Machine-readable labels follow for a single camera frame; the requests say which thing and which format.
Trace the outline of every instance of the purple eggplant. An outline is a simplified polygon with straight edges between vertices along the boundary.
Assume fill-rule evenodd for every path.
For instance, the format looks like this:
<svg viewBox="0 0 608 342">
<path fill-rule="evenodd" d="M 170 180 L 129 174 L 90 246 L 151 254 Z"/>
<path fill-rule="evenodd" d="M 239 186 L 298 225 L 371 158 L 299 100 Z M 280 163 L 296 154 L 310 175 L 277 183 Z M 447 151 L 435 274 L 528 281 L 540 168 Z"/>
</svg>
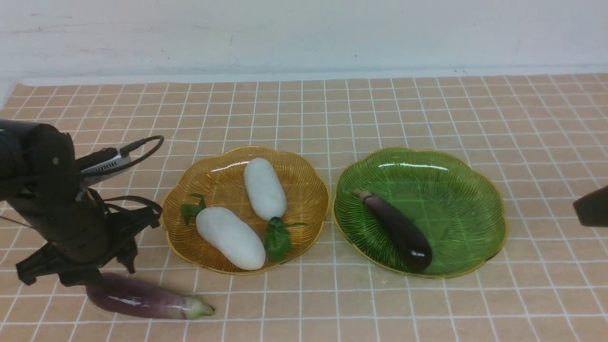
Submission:
<svg viewBox="0 0 608 342">
<path fill-rule="evenodd" d="M 87 286 L 89 300 L 102 310 L 139 318 L 197 319 L 215 309 L 198 298 L 179 295 L 147 282 L 102 273 L 103 285 Z"/>
<path fill-rule="evenodd" d="M 433 261 L 433 252 L 429 241 L 414 222 L 392 204 L 370 191 L 356 189 L 353 192 L 376 217 L 407 267 L 414 272 L 424 271 Z"/>
</svg>

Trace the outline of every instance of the white vegetable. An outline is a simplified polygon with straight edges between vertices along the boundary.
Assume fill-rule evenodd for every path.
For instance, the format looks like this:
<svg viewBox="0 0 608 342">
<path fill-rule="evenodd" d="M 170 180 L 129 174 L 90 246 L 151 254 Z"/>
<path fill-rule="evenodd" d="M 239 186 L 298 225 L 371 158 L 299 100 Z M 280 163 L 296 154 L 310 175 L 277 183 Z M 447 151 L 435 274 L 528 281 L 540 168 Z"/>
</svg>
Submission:
<svg viewBox="0 0 608 342">
<path fill-rule="evenodd" d="M 196 215 L 196 229 L 236 267 L 253 271 L 264 266 L 264 244 L 232 211 L 224 207 L 207 207 Z"/>
<path fill-rule="evenodd" d="M 245 189 L 254 212 L 263 220 L 282 217 L 287 199 L 272 164 L 264 158 L 249 161 L 244 173 Z"/>
</svg>

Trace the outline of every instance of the white wall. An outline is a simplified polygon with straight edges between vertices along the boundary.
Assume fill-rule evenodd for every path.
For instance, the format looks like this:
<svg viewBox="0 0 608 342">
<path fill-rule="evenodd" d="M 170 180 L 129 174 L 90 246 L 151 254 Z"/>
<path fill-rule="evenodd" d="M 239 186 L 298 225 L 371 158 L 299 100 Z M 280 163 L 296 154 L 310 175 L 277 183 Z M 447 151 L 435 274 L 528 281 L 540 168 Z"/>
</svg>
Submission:
<svg viewBox="0 0 608 342">
<path fill-rule="evenodd" d="M 607 0 L 2 0 L 0 77 L 608 66 Z"/>
</svg>

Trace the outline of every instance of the green plate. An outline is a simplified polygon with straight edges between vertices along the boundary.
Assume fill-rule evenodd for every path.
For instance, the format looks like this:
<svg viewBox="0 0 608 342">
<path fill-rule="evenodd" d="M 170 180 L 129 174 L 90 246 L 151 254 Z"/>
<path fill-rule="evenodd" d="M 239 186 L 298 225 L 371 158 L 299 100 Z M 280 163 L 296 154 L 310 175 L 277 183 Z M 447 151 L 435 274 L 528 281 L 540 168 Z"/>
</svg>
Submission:
<svg viewBox="0 0 608 342">
<path fill-rule="evenodd" d="M 398 257 L 370 211 L 353 195 L 369 190 L 397 207 L 427 237 L 433 261 L 414 273 Z M 344 237 L 370 261 L 428 278 L 473 272 L 494 257 L 508 235 L 502 196 L 487 178 L 441 151 L 385 148 L 340 175 L 333 217 Z"/>
</svg>

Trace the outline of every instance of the scalloped plate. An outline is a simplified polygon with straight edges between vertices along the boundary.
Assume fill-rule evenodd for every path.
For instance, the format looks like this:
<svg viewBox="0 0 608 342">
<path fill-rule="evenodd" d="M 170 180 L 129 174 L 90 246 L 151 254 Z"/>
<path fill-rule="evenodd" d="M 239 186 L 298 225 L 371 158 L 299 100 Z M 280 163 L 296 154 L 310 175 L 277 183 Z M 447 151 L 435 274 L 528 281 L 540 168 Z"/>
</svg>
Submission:
<svg viewBox="0 0 608 342">
<path fill-rule="evenodd" d="M 288 228 L 292 249 L 283 260 L 267 260 L 262 269 L 246 271 L 237 268 L 206 242 L 198 234 L 194 220 L 186 226 L 180 206 L 182 203 L 198 202 L 190 194 L 202 194 L 207 206 L 224 206 L 232 210 L 263 241 L 267 222 L 253 212 L 243 180 L 245 166 L 257 157 L 271 162 L 283 186 L 288 203 L 283 221 L 305 222 L 308 226 Z M 295 153 L 246 146 L 202 159 L 186 170 L 163 203 L 162 224 L 167 232 L 169 246 L 185 261 L 219 273 L 245 275 L 268 271 L 306 252 L 319 238 L 329 208 L 329 189 L 304 158 Z"/>
<path fill-rule="evenodd" d="M 433 261 L 411 272 L 371 212 L 352 194 L 367 189 L 397 207 L 429 240 Z M 338 230 L 367 259 L 419 277 L 450 278 L 480 268 L 504 246 L 505 207 L 496 187 L 441 151 L 385 148 L 347 167 L 333 201 Z"/>
</svg>

